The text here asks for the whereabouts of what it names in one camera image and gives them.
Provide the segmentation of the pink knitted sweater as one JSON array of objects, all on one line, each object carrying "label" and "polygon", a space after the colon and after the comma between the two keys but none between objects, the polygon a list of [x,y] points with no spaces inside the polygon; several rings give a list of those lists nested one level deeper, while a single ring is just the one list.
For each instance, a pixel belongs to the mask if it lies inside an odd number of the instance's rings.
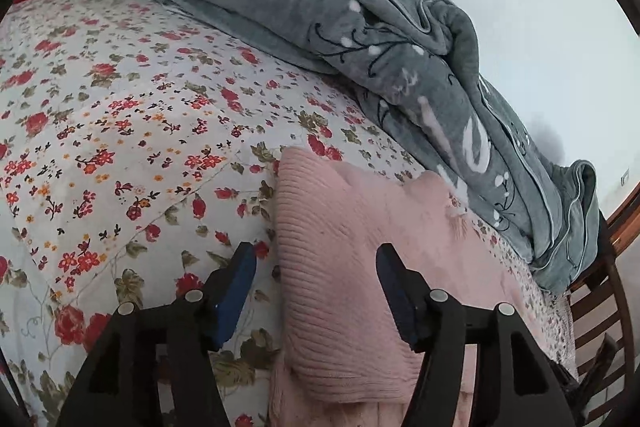
[{"label": "pink knitted sweater", "polygon": [[399,336],[378,247],[468,306],[512,303],[540,347],[524,286],[485,245],[444,180],[400,184],[344,161],[287,148],[276,191],[282,349],[269,416],[276,426],[397,426],[422,359]]}]

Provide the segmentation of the brown wooden chair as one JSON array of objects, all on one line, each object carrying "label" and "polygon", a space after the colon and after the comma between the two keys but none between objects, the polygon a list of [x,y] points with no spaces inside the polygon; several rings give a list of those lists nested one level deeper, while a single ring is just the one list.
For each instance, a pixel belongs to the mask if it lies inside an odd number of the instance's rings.
[{"label": "brown wooden chair", "polygon": [[629,310],[605,218],[600,219],[597,246],[596,259],[570,288],[578,374],[574,409],[579,426],[604,421],[634,373]]}]

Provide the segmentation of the floral bed sheet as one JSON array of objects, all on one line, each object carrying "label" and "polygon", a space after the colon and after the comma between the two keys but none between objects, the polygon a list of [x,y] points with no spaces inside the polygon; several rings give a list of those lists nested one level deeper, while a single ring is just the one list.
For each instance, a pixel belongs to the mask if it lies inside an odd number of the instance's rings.
[{"label": "floral bed sheet", "polygon": [[212,358],[235,426],[267,426],[281,291],[274,189],[298,146],[409,181],[421,166],[336,83],[150,0],[28,0],[1,24],[1,365],[52,426],[119,303],[170,303],[256,248]]}]

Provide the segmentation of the grey patterned quilt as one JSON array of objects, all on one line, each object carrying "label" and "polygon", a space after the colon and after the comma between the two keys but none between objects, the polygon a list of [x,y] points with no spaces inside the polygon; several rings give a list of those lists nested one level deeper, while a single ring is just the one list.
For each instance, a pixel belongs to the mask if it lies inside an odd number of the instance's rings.
[{"label": "grey patterned quilt", "polygon": [[596,259],[588,161],[542,155],[480,75],[474,26],[450,0],[156,0],[281,60],[342,77],[362,113],[498,231],[561,294]]}]

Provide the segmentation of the brown wooden door frame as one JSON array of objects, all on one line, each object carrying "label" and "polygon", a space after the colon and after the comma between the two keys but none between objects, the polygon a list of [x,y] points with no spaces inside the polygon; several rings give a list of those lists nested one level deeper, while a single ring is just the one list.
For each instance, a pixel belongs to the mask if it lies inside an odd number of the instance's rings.
[{"label": "brown wooden door frame", "polygon": [[634,243],[640,232],[640,192],[634,191],[618,206],[602,225],[602,251],[619,256]]}]

